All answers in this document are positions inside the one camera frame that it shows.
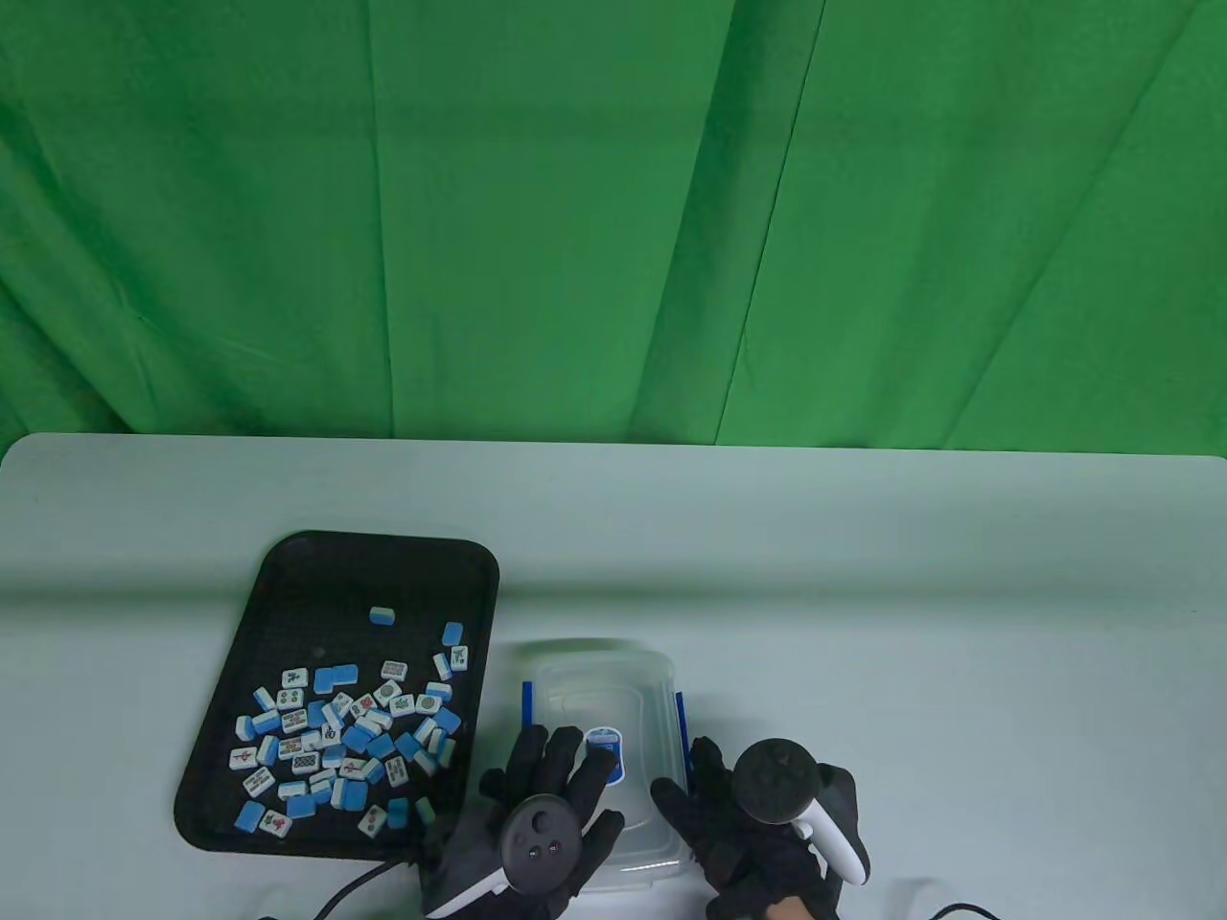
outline vr controller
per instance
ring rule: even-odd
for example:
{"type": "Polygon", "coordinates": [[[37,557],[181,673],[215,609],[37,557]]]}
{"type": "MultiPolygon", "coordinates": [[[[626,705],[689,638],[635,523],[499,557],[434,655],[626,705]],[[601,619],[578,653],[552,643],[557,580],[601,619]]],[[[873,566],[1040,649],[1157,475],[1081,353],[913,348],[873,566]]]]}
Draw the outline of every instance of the vr controller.
{"type": "Polygon", "coordinates": [[[450,916],[491,892],[548,894],[579,862],[582,828],[564,800],[535,795],[506,821],[502,815],[502,806],[491,801],[466,807],[438,866],[422,866],[422,913],[428,920],[450,916]]]}
{"type": "Polygon", "coordinates": [[[751,745],[733,768],[737,805],[764,824],[791,824],[814,844],[827,867],[849,884],[869,881],[869,853],[856,833],[854,788],[840,789],[834,769],[821,767],[795,741],[751,745]]]}

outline white table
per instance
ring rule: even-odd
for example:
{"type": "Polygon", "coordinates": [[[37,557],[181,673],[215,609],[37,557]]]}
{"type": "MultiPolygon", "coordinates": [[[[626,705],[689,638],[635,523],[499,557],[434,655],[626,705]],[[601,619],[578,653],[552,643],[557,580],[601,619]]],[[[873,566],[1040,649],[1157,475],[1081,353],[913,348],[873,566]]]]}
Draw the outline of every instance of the white table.
{"type": "MultiPolygon", "coordinates": [[[[783,734],[850,768],[874,876],[845,920],[1227,911],[1222,460],[36,435],[0,469],[0,916],[304,920],[357,875],[199,853],[171,819],[256,565],[304,527],[498,557],[479,765],[524,644],[596,637],[670,655],[734,756],[783,734]],[[97,720],[36,718],[69,707],[97,720]]],[[[412,915],[411,887],[334,916],[412,915]]]]}

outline black tray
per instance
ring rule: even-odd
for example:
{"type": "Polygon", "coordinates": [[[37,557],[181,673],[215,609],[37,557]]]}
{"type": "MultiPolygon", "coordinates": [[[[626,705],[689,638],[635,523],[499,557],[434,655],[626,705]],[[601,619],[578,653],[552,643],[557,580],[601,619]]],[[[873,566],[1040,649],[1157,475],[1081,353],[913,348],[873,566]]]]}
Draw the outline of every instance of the black tray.
{"type": "MultiPolygon", "coordinates": [[[[421,838],[423,828],[412,808],[416,799],[428,796],[440,815],[459,811],[497,591],[494,557],[464,540],[302,531],[274,546],[260,565],[174,797],[174,824],[183,839],[202,850],[384,860],[421,838]],[[372,624],[373,606],[395,610],[395,624],[372,624]],[[249,801],[242,785],[249,772],[232,772],[228,756],[234,747],[259,743],[234,736],[239,715],[260,711],[252,697],[258,687],[276,696],[283,670],[307,667],[314,681],[317,667],[356,664],[358,683],[339,688],[356,699],[383,683],[379,669],[391,659],[409,664],[405,691],[420,693],[427,681],[438,680],[431,657],[445,651],[440,639],[448,621],[464,624],[463,644],[469,646],[469,670],[453,676],[452,702],[445,704],[464,720],[454,736],[452,768],[427,779],[411,763],[409,784],[394,790],[385,778],[368,790],[367,807],[387,807],[389,799],[410,800],[405,830],[385,827],[371,840],[358,830],[362,813],[328,805],[319,806],[314,817],[296,821],[285,839],[234,827],[249,801]]],[[[317,696],[308,684],[304,698],[326,702],[334,693],[317,696]]],[[[394,736],[412,730],[418,720],[398,719],[394,736]]],[[[270,769],[279,784],[302,779],[290,775],[288,762],[270,769]]],[[[276,786],[258,801],[285,812],[276,786]]]]}

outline black cable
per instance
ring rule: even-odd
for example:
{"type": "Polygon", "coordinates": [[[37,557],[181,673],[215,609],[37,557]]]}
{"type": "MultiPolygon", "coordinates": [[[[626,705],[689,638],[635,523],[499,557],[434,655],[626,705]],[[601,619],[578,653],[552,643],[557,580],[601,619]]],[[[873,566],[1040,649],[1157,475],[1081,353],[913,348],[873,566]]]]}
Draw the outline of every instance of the black cable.
{"type": "Polygon", "coordinates": [[[1001,918],[999,918],[996,914],[991,914],[977,904],[966,904],[963,902],[958,902],[957,904],[947,904],[936,914],[934,914],[930,918],[930,920],[941,920],[944,916],[950,916],[956,910],[966,910],[968,914],[979,914],[980,916],[984,918],[984,920],[1001,920],[1001,918]]]}
{"type": "MultiPolygon", "coordinates": [[[[378,878],[379,876],[382,876],[384,872],[387,872],[390,868],[395,868],[396,866],[400,866],[402,864],[411,864],[412,861],[413,860],[406,859],[404,856],[396,856],[395,859],[390,859],[387,862],[380,862],[378,866],[375,866],[374,868],[372,868],[369,872],[363,872],[361,876],[358,876],[357,878],[355,878],[347,886],[345,886],[344,888],[341,888],[341,891],[339,891],[336,894],[334,894],[331,898],[329,898],[328,903],[319,909],[319,913],[315,914],[315,916],[313,918],[313,920],[324,920],[324,918],[326,918],[329,914],[333,913],[333,910],[336,909],[337,904],[340,904],[347,897],[350,897],[351,894],[353,894],[353,892],[356,892],[358,888],[361,888],[362,886],[364,886],[367,882],[369,882],[373,878],[378,878]]],[[[260,920],[277,920],[277,919],[275,916],[261,916],[260,920]]]]}

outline plastic container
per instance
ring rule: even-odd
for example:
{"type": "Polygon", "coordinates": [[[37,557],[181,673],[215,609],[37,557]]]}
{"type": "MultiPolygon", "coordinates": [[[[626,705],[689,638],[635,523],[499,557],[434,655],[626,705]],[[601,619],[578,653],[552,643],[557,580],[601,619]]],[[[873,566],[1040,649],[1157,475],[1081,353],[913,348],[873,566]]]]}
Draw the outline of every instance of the plastic container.
{"type": "Polygon", "coordinates": [[[658,653],[566,653],[541,660],[531,672],[525,723],[551,731],[575,725],[588,745],[609,747],[621,759],[598,811],[621,811],[626,830],[584,891],[645,888],[683,870],[686,845],[649,794],[658,776],[686,786],[683,720],[674,665],[658,653]]]}

